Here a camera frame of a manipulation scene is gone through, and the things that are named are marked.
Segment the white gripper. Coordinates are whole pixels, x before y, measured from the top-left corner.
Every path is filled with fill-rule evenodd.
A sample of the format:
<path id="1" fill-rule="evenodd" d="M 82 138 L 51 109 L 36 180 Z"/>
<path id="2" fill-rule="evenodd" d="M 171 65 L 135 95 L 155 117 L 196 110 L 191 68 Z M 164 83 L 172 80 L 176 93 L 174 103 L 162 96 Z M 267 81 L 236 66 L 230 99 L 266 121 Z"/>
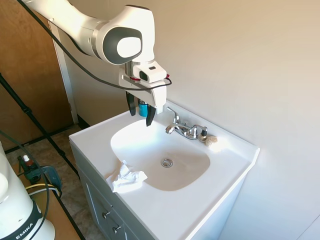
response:
<path id="1" fill-rule="evenodd" d="M 131 116 L 136 115 L 136 102 L 135 97 L 147 103 L 147 116 L 146 126 L 149 127 L 156 115 L 163 112 L 163 107 L 167 100 L 167 87 L 164 80 L 156 81 L 153 83 L 142 83 L 141 81 L 134 81 L 130 79 L 124 69 L 119 70 L 118 84 L 124 88 L 130 88 L 133 90 L 127 90 L 125 92 L 128 109 Z"/>

